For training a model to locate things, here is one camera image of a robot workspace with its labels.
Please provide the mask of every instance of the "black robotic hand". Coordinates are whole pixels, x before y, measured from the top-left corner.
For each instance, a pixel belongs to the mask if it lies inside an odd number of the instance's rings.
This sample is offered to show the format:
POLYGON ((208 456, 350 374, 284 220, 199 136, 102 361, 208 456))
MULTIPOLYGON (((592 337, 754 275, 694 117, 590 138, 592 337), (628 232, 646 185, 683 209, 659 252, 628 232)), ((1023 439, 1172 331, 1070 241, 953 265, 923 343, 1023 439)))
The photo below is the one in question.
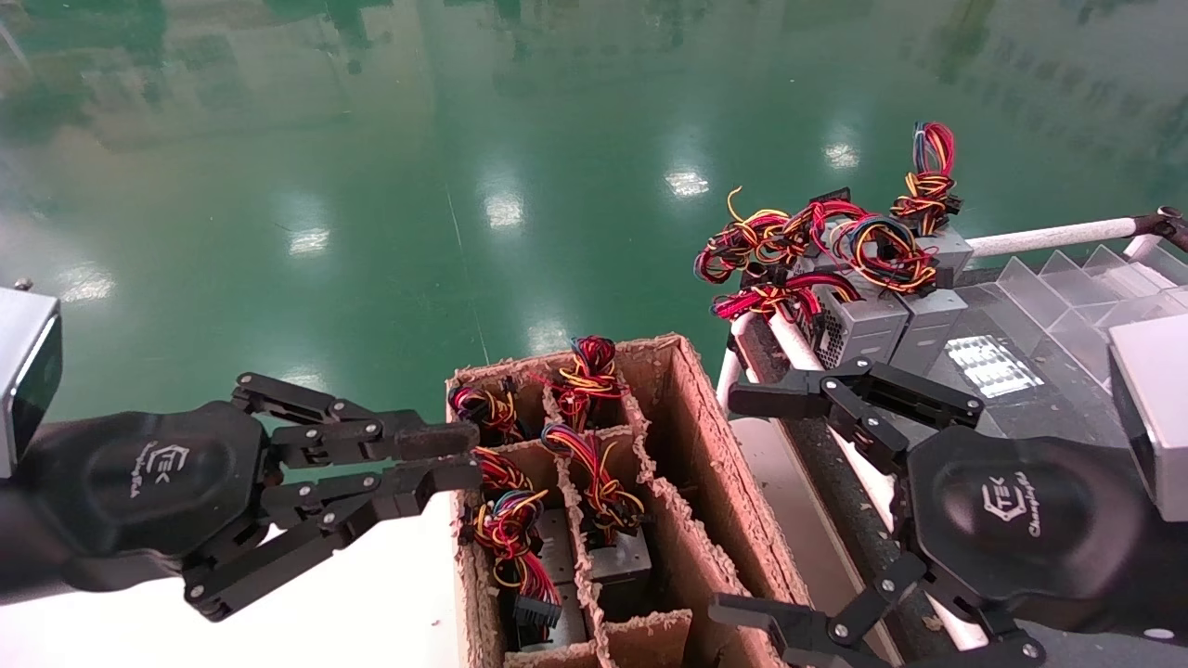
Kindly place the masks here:
POLYGON ((892 536, 903 555, 836 617, 719 594, 710 617, 767 630, 789 664, 885 667, 862 637, 914 587, 977 623, 990 644, 912 668, 1041 666, 1015 619, 1083 634, 1188 644, 1188 524, 1151 503, 1125 447, 996 439, 973 430, 975 397, 865 359, 790 371, 779 385, 735 385, 729 407, 763 417, 827 417, 896 477, 892 536), (909 450, 874 408, 939 431, 909 450))
POLYGON ((0 605, 181 575, 190 605, 226 619, 435 492, 478 489, 478 443, 469 423, 426 426, 254 373, 230 402, 189 412, 45 424, 0 480, 0 605), (253 414, 297 426, 270 437, 253 414), (318 483, 286 484, 280 467, 388 458, 318 483), (285 531, 261 544, 273 523, 285 531))

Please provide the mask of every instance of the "cardboard box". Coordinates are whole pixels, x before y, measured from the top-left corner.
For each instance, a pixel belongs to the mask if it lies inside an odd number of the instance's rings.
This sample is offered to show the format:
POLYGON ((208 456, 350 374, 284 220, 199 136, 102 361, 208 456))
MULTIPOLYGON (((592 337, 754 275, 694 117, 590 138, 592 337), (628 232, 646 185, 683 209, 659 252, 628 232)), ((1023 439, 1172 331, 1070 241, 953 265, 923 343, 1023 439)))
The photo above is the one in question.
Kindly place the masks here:
MULTIPOLYGON (((517 410, 538 429, 561 415, 543 379, 570 364, 568 352, 459 370, 447 382, 497 389, 511 376, 520 387, 517 410)), ((537 442, 498 448, 537 485, 556 487, 549 508, 570 518, 574 582, 589 641, 542 653, 508 653, 499 623, 491 557, 476 544, 460 546, 456 579, 460 664, 470 668, 592 668, 754 666, 778 668, 766 634, 709 620, 713 592, 748 593, 809 604, 771 509, 746 466, 701 360, 687 339, 669 334, 618 344, 617 372, 631 387, 621 405, 600 411, 595 436, 614 442, 608 468, 644 500, 656 518, 647 524, 653 563, 649 584, 653 610, 627 620, 607 619, 599 585, 590 581, 589 554, 580 534, 582 497, 574 478, 584 472, 537 442)), ((447 418, 457 416, 447 408, 447 418)), ((476 493, 454 497, 455 510, 476 493)))

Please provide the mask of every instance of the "logo on robotic hand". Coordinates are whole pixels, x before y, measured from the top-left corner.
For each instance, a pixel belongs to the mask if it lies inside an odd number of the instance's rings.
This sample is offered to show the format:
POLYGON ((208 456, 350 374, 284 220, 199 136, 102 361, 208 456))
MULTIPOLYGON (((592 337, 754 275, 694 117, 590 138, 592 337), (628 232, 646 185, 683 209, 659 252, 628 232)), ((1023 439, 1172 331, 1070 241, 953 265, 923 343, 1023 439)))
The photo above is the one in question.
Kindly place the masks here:
POLYGON ((982 508, 1003 522, 1031 513, 1028 532, 1040 537, 1040 499, 1036 489, 1022 471, 1015 472, 1013 484, 1007 485, 1006 478, 990 477, 990 484, 981 486, 982 508))
POLYGON ((157 441, 148 441, 148 445, 140 450, 137 464, 132 468, 132 486, 128 498, 134 499, 140 496, 140 487, 144 486, 145 477, 152 477, 154 485, 170 481, 170 473, 176 473, 185 467, 185 458, 190 454, 189 448, 183 448, 177 443, 165 447, 157 441))

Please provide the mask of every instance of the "green epoxy floor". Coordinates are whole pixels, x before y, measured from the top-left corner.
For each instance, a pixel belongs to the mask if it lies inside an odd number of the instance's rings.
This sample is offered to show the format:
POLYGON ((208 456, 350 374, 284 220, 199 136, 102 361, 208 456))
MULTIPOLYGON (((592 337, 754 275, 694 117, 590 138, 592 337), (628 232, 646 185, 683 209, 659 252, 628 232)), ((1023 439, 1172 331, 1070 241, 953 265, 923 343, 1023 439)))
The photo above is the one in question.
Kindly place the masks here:
POLYGON ((1178 4, 0 0, 0 279, 65 301, 57 418, 236 373, 443 414, 456 366, 669 330, 741 208, 902 189, 967 235, 1183 204, 1178 4))

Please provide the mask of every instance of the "wire bundle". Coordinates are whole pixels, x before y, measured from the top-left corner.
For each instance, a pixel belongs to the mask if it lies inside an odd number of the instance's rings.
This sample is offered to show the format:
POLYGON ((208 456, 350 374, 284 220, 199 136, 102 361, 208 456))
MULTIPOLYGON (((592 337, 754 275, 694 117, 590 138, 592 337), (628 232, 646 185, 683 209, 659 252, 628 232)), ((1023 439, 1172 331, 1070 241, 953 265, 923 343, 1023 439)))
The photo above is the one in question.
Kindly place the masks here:
MULTIPOLYGON (((482 489, 499 497, 479 506, 473 517, 474 540, 495 557, 492 574, 501 586, 517 590, 520 597, 561 605, 561 594, 549 579, 541 557, 532 552, 538 540, 536 521, 544 513, 548 490, 536 492, 532 481, 510 459, 487 448, 474 448, 482 472, 482 489), (516 579, 505 579, 505 565, 514 565, 516 579)), ((543 629, 548 638, 548 628, 543 629)))
POLYGON ((752 260, 791 265, 810 245, 821 245, 829 220, 867 215, 861 207, 845 200, 823 200, 811 202, 795 215, 779 209, 759 209, 744 219, 733 203, 740 190, 735 188, 726 197, 726 208, 733 220, 722 232, 710 237, 694 259, 694 273, 709 283, 726 283, 734 271, 752 260))
POLYGON ((479 506, 475 517, 475 541, 492 550, 495 566, 492 569, 501 586, 519 590, 520 597, 561 605, 557 586, 549 579, 541 557, 532 552, 533 524, 544 512, 542 499, 548 490, 508 490, 491 504, 479 506), (504 563, 516 565, 516 580, 505 580, 500 574, 504 563))
POLYGON ((594 527, 604 531, 606 544, 614 544, 615 534, 634 534, 644 518, 644 504, 639 497, 623 489, 623 483, 612 478, 606 470, 614 442, 599 453, 594 437, 583 437, 571 428, 552 423, 541 433, 541 443, 549 452, 571 456, 589 473, 590 484, 583 490, 586 502, 594 511, 594 527))
POLYGON ((503 401, 487 390, 455 387, 449 393, 449 405, 462 420, 479 424, 484 442, 506 445, 527 437, 524 426, 516 416, 516 403, 510 390, 507 401, 503 401))
POLYGON ((904 178, 908 194, 896 198, 891 214, 912 222, 922 237, 931 237, 958 213, 961 202, 953 189, 953 162, 956 140, 953 131, 939 122, 917 122, 912 134, 911 158, 916 171, 904 178))
POLYGON ((751 259, 763 264, 795 260, 804 252, 803 245, 790 241, 788 233, 795 231, 792 216, 778 209, 759 209, 744 219, 734 210, 733 198, 742 188, 735 188, 726 197, 731 222, 709 238, 704 250, 694 259, 694 272, 703 281, 726 283, 737 270, 751 259))
POLYGON ((626 393, 614 376, 614 341, 586 336, 570 342, 574 367, 560 371, 557 404, 565 423, 582 431, 596 399, 618 399, 626 393))
POLYGON ((915 294, 936 282, 933 253, 921 248, 912 231, 895 219, 870 214, 839 225, 828 247, 862 278, 892 292, 915 294))
POLYGON ((794 276, 783 285, 759 284, 744 288, 733 295, 722 295, 714 300, 712 310, 722 320, 734 320, 747 311, 771 317, 790 302, 797 311, 814 316, 821 313, 821 302, 813 292, 815 285, 828 286, 842 302, 861 300, 854 285, 842 276, 813 271, 794 276))
POLYGON ((474 459, 479 462, 479 471, 482 472, 485 491, 532 491, 532 481, 506 456, 488 448, 474 448, 474 459))

